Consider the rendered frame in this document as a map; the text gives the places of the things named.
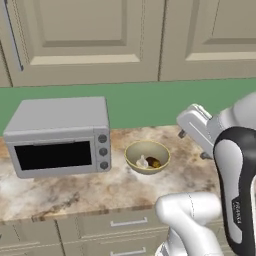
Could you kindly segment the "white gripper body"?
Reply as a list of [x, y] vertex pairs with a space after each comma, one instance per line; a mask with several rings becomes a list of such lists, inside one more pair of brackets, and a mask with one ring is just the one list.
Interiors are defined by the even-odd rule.
[[212, 116], [198, 104], [191, 104], [176, 118], [181, 130], [186, 132], [209, 156], [213, 156], [214, 142], [207, 130], [207, 123]]

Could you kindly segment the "brown sweet potato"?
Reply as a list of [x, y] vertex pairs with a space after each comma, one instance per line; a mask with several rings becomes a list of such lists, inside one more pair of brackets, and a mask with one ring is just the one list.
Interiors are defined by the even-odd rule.
[[159, 168], [161, 166], [160, 161], [154, 157], [147, 157], [146, 161], [148, 162], [148, 165], [153, 168]]

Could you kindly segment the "white garlic bulb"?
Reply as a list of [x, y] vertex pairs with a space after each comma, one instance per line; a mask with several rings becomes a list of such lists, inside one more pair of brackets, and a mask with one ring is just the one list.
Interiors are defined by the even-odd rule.
[[140, 168], [148, 168], [149, 164], [144, 156], [141, 156], [137, 161], [136, 165]]

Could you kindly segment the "beige bowl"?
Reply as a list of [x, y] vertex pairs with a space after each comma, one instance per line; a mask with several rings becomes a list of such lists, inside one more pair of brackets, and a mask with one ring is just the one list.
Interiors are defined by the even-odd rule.
[[[144, 156], [145, 159], [147, 157], [154, 157], [160, 161], [161, 166], [159, 168], [151, 166], [140, 168], [136, 165], [136, 161], [141, 156]], [[152, 140], [133, 142], [126, 148], [124, 157], [132, 170], [144, 175], [153, 175], [162, 171], [169, 164], [171, 158], [169, 150], [163, 144]]]

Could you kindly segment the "grey toaster oven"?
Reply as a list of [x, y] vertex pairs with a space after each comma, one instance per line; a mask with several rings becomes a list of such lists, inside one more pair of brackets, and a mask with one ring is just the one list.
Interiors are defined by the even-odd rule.
[[103, 97], [30, 99], [20, 103], [4, 130], [9, 142], [88, 138], [93, 141], [97, 171], [111, 169], [107, 102]]

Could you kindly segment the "beige drawer front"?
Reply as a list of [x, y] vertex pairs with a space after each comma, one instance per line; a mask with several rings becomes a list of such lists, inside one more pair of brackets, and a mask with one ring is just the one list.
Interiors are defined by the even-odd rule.
[[113, 239], [98, 240], [90, 242], [86, 246], [86, 256], [110, 256], [115, 253], [140, 250], [146, 247], [147, 252], [135, 256], [154, 256], [158, 246], [166, 239], [165, 231], [139, 234], [129, 237], [118, 237]]
[[[143, 217], [148, 218], [148, 223], [122, 227], [110, 227], [110, 221], [125, 222], [140, 220]], [[166, 228], [166, 225], [159, 221], [153, 208], [143, 210], [124, 209], [120, 212], [76, 217], [76, 219], [78, 220], [78, 224], [81, 229], [82, 239]]]

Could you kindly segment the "black glass toaster oven door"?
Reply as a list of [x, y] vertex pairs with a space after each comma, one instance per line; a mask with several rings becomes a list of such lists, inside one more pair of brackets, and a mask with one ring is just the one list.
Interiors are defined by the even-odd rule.
[[45, 146], [33, 146], [35, 141], [9, 142], [7, 147], [16, 174], [21, 179], [96, 172], [93, 141], [88, 138], [75, 141]]

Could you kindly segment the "narrow beige base cupboard panel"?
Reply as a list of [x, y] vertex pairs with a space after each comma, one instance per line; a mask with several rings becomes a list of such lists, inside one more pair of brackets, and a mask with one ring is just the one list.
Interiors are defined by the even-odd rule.
[[81, 229], [76, 218], [56, 220], [65, 256], [86, 256]]

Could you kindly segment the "beige base cupboard door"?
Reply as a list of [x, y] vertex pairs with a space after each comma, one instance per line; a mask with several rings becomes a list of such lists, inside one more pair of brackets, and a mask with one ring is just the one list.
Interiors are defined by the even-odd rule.
[[0, 226], [0, 256], [64, 256], [55, 222]]

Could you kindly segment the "wide beige wall cupboard door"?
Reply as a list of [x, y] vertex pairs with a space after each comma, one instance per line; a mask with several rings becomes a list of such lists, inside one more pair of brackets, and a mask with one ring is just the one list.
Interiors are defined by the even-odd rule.
[[158, 79], [164, 0], [0, 0], [18, 86]]

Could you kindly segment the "narrow beige wall cupboard door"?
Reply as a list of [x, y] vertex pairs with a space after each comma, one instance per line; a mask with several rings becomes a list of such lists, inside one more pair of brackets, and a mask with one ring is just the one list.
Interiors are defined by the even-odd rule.
[[0, 87], [12, 87], [12, 80], [9, 74], [2, 43], [0, 41]]

